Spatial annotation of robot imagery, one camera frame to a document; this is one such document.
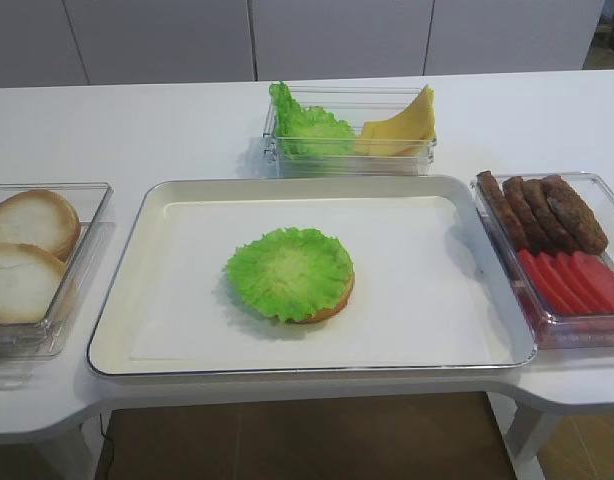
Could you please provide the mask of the brown meat patty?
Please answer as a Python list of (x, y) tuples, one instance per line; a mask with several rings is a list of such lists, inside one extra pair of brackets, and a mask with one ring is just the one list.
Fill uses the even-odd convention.
[(551, 254), (554, 245), (535, 217), (523, 193), (524, 180), (520, 176), (510, 177), (503, 182), (505, 198), (524, 229), (528, 249), (534, 255), (540, 252)]
[(593, 210), (561, 176), (549, 175), (540, 180), (550, 209), (581, 249), (591, 255), (602, 254), (608, 238)]
[(525, 231), (492, 173), (489, 170), (480, 172), (477, 175), (477, 183), (489, 202), (496, 218), (504, 228), (507, 238), (514, 250), (528, 250), (529, 242)]
[(553, 250), (562, 251), (567, 254), (572, 254), (579, 250), (577, 241), (552, 212), (541, 181), (538, 179), (525, 180), (522, 184), (522, 190), (535, 218), (554, 245)]

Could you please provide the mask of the bottom bun on tray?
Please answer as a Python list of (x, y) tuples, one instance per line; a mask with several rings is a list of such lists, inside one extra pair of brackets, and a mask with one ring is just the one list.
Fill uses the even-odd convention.
[(347, 305), (355, 273), (350, 263), (323, 261), (303, 265), (294, 280), (297, 306), (287, 321), (313, 324), (329, 319)]

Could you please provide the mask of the leftmost red tomato slice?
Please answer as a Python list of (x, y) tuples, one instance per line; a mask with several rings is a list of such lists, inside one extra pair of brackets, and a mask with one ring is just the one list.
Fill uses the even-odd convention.
[(573, 315), (577, 312), (572, 292), (556, 273), (548, 268), (540, 267), (535, 257), (528, 250), (521, 250), (518, 257), (537, 291), (549, 303), (555, 313)]

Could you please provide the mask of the remaining green lettuce leaves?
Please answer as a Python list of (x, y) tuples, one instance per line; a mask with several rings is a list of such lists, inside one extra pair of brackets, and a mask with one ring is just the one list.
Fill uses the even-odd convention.
[(303, 107), (284, 82), (269, 87), (275, 107), (274, 133), (289, 157), (346, 156), (354, 149), (350, 124), (322, 106)]

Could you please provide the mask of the bun half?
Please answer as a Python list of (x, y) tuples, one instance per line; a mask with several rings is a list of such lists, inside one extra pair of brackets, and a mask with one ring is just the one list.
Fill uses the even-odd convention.
[(47, 313), (66, 265), (28, 244), (0, 243), (0, 324), (31, 324)]
[(80, 233), (75, 208), (53, 191), (29, 190), (0, 202), (0, 243), (33, 245), (66, 261)]

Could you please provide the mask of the white metal baking tray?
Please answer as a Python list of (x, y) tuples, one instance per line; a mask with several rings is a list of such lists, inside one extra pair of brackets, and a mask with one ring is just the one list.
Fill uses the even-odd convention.
[[(248, 310), (225, 266), (279, 227), (349, 252), (348, 304), (312, 325)], [(144, 197), (88, 348), (108, 376), (514, 368), (536, 341), (473, 196), (448, 176), (164, 182)]]

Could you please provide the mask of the upright yellow cheese slice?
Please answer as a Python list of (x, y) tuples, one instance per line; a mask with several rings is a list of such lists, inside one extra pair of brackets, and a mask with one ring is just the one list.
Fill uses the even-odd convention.
[(426, 85), (401, 112), (382, 121), (363, 125), (360, 139), (427, 141), (435, 137), (435, 91)]

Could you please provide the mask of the rightmost brown meat patty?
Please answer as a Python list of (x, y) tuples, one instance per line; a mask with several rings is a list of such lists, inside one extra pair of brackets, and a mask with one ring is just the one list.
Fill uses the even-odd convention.
[(591, 255), (602, 254), (608, 238), (593, 210), (561, 176), (549, 175), (540, 180), (550, 209), (581, 249)]

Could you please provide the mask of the front bun half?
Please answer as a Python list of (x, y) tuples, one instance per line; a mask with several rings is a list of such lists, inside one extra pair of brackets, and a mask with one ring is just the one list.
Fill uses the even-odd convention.
[(28, 244), (0, 243), (0, 324), (31, 324), (47, 313), (66, 265)]

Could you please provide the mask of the rightmost red tomato slice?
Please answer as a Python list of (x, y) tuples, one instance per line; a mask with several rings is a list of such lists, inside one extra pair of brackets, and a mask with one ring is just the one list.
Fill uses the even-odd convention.
[(614, 272), (596, 256), (575, 252), (570, 265), (585, 286), (597, 294), (614, 313)]

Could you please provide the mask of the red tomato slice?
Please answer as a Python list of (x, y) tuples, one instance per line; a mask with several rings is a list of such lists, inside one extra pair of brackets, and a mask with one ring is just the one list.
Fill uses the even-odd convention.
[(553, 291), (558, 301), (551, 303), (561, 315), (587, 315), (596, 312), (594, 300), (589, 300), (580, 285), (574, 282), (572, 274), (562, 270), (556, 260), (541, 253), (536, 258), (536, 264), (543, 279)]
[(535, 257), (528, 250), (521, 250), (518, 257), (537, 291), (549, 303), (555, 313), (573, 315), (577, 312), (572, 292), (556, 273), (548, 268), (540, 267)]
[(607, 304), (587, 286), (570, 266), (570, 256), (558, 253), (555, 257), (555, 268), (569, 289), (589, 308), (593, 314), (606, 314), (610, 310)]
[(575, 252), (570, 265), (585, 286), (597, 294), (614, 313), (614, 272), (596, 256)]

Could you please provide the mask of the clear lettuce cheese container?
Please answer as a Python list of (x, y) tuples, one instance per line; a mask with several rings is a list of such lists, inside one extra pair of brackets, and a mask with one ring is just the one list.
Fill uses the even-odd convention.
[[(350, 124), (355, 141), (365, 122), (387, 120), (404, 110), (424, 88), (334, 87), (288, 85), (303, 106), (322, 106), (339, 120)], [(280, 177), (329, 177), (341, 175), (424, 175), (434, 160), (433, 142), (422, 152), (408, 157), (346, 156), (289, 157), (276, 137), (275, 107), (271, 96), (263, 130), (265, 154), (276, 165)]]

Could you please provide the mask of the green lettuce leaf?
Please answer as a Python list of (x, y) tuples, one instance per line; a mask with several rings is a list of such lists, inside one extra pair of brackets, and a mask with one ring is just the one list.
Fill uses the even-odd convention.
[(295, 274), (303, 265), (323, 261), (350, 263), (354, 271), (351, 256), (338, 238), (315, 228), (278, 228), (237, 248), (225, 265), (225, 274), (245, 306), (265, 318), (289, 323), (297, 306)]

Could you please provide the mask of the clear left bun container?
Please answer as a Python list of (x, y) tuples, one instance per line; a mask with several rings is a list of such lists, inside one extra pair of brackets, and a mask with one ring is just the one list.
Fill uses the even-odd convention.
[(103, 250), (113, 228), (105, 215), (113, 189), (105, 183), (0, 184), (0, 202), (34, 189), (50, 190), (63, 196), (75, 208), (81, 233), (66, 261), (66, 272), (46, 315), (31, 324), (0, 324), (0, 357), (51, 356), (68, 336), (86, 276)]

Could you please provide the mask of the rear bun half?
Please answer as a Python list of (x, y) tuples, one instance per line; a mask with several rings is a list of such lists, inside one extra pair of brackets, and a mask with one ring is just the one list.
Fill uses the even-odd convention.
[(66, 261), (80, 233), (75, 208), (53, 191), (29, 190), (0, 202), (0, 243), (33, 245)]

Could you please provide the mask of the clear patty tomato container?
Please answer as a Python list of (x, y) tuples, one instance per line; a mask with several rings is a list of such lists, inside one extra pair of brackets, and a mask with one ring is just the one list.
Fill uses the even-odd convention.
[[(514, 176), (493, 177), (503, 193), (503, 182)], [(608, 238), (608, 246), (596, 256), (614, 272), (614, 194), (598, 176), (589, 173), (549, 174), (561, 176), (573, 187), (593, 210), (598, 222)], [(524, 181), (538, 179), (549, 175), (519, 175)], [(485, 198), (476, 180), (472, 184), (478, 212), (492, 243), (503, 261), (510, 278), (514, 294), (543, 349), (614, 346), (614, 313), (587, 315), (559, 315), (537, 291), (526, 274), (518, 253), (509, 242), (504, 228), (499, 223), (489, 202)], [(585, 253), (579, 246), (575, 252)], [(558, 253), (547, 254), (555, 259)]]

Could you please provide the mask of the leftmost brown meat patty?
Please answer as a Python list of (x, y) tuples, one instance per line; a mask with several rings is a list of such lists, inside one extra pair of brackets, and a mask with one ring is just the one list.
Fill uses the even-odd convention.
[(480, 172), (477, 175), (477, 183), (489, 202), (496, 218), (504, 228), (507, 238), (514, 250), (528, 250), (529, 242), (525, 231), (492, 173), (489, 170)]

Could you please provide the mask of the flat yellow cheese slices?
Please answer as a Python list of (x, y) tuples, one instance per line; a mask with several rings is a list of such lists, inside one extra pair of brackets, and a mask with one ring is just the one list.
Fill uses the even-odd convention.
[(435, 139), (433, 127), (365, 122), (353, 153), (370, 157), (408, 157), (425, 150)]

